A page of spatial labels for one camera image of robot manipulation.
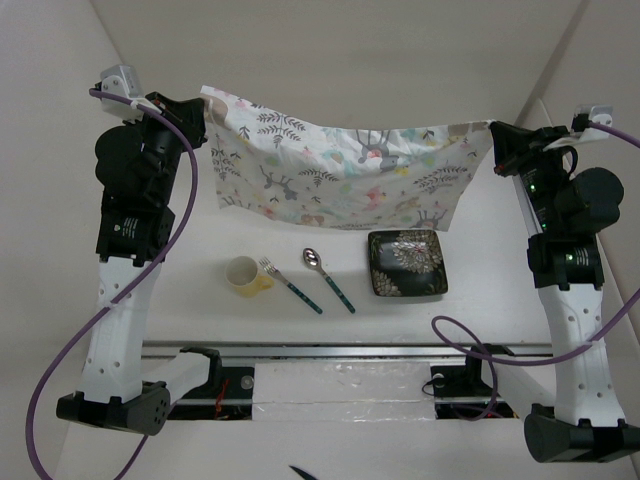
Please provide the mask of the white floral cloth napkin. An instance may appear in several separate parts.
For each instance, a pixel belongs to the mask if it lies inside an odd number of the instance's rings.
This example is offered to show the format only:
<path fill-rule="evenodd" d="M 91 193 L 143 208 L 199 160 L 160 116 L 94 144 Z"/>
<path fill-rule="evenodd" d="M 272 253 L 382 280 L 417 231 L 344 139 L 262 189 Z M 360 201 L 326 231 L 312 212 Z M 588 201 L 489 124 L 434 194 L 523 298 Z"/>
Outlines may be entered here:
<path fill-rule="evenodd" d="M 337 230 L 448 230 L 493 147 L 487 120 L 406 129 L 319 126 L 205 86 L 220 207 Z"/>

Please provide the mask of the black floral square plate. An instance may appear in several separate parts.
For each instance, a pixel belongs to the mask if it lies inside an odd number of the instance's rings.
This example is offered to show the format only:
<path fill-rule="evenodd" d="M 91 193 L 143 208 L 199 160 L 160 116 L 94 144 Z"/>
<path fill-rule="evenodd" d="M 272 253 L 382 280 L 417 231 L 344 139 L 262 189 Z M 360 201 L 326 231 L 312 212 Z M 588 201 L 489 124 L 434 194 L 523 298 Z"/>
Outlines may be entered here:
<path fill-rule="evenodd" d="M 367 240 L 369 273 L 376 296 L 413 298 L 448 292 L 444 255 L 435 231 L 372 231 Z"/>

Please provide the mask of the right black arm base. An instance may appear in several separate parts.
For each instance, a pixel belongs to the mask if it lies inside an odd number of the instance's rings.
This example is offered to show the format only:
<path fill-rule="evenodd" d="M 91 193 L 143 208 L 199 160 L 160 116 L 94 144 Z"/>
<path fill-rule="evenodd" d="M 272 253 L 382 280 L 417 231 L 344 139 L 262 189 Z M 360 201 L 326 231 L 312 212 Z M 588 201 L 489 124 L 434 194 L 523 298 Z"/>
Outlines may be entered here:
<path fill-rule="evenodd" d="M 482 380 L 479 359 L 466 357 L 461 365 L 431 367 L 431 379 L 422 392 L 434 400 L 437 420 L 466 420 L 516 418 L 517 415 L 499 395 L 491 402 L 492 386 Z"/>

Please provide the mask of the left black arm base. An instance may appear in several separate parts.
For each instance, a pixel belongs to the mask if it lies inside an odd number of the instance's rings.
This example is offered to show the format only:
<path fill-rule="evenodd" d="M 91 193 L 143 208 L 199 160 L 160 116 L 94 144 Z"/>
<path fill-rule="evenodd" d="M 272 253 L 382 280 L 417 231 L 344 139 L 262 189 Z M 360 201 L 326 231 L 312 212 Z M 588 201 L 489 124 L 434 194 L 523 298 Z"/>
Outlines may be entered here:
<path fill-rule="evenodd" d="M 169 420 L 251 420 L 253 405 L 253 367 L 225 366 L 218 350 L 185 347 L 181 353 L 207 357 L 209 378 L 186 393 L 172 408 Z"/>

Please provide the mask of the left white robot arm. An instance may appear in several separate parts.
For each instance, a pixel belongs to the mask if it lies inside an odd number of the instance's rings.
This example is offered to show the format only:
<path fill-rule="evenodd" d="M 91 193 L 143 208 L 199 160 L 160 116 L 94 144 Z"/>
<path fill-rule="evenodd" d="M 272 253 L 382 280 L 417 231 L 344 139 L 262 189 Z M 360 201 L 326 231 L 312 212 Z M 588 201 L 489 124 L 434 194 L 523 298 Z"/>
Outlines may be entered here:
<path fill-rule="evenodd" d="M 96 245 L 102 316 L 91 328 L 79 386 L 57 402 L 60 419 L 153 436 L 185 394 L 208 397 L 222 387 L 218 352 L 199 347 L 141 372 L 154 284 L 186 226 L 169 200 L 181 156 L 206 141 L 205 110 L 201 98 L 174 101 L 153 92 L 127 101 L 124 111 L 133 117 L 96 142 L 95 175 L 104 188 Z"/>

